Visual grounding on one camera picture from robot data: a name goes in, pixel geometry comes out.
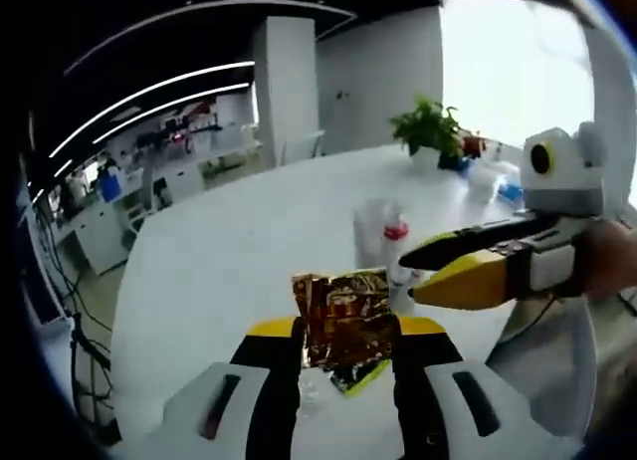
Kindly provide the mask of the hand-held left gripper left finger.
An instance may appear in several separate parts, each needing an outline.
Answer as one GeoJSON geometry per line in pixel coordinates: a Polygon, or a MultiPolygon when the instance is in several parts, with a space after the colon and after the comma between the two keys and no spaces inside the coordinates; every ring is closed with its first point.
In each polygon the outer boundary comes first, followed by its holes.
{"type": "Polygon", "coordinates": [[[176,459],[289,459],[300,407],[305,322],[253,325],[229,362],[215,362],[165,405],[176,459]]]}

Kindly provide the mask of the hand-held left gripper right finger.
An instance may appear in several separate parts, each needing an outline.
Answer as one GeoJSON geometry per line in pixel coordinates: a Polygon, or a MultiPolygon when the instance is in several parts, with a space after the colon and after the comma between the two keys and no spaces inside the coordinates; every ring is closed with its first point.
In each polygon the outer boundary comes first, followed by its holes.
{"type": "Polygon", "coordinates": [[[528,402],[486,365],[462,359],[425,318],[392,318],[394,404],[406,459],[529,459],[528,402]]]}

